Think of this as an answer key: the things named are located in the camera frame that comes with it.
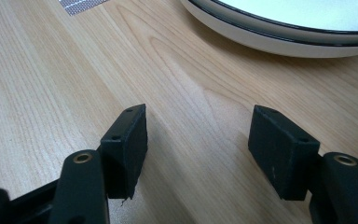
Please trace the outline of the grey striped placemat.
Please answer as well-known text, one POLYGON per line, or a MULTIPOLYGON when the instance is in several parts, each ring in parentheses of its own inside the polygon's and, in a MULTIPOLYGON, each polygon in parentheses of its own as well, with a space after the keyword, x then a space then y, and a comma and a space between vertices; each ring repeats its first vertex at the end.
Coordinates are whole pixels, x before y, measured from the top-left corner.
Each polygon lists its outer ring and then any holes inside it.
POLYGON ((58 0, 64 10, 70 15, 74 16, 78 13, 97 7, 107 0, 58 0))

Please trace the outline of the white plate with dark rim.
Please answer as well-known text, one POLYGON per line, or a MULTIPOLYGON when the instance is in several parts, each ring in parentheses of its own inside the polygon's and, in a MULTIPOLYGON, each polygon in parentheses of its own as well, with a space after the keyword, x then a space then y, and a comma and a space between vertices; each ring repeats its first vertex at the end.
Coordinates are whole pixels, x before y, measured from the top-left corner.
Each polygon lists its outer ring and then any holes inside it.
POLYGON ((299 58, 342 58, 358 55, 358 45, 328 45, 264 34, 224 21, 189 0, 180 0, 195 18, 218 34, 252 49, 299 58))
POLYGON ((358 45, 358 0, 189 0, 243 28, 289 39, 358 45))

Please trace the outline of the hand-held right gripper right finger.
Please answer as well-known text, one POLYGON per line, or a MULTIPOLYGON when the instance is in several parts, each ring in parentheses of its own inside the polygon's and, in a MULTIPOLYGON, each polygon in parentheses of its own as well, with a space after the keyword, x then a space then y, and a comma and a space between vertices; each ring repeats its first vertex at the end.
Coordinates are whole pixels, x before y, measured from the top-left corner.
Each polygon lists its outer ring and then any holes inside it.
POLYGON ((248 148, 281 199, 305 199, 308 168, 317 161, 319 147, 317 139, 281 112, 254 107, 248 148))

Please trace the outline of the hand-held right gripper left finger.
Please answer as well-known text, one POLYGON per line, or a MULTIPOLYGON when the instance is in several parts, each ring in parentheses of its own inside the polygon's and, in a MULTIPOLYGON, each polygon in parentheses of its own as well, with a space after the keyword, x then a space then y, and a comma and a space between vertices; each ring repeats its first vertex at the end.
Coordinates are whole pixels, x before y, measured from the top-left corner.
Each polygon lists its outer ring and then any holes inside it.
POLYGON ((109 199, 132 198, 147 152, 146 106, 122 111, 100 141, 109 199))

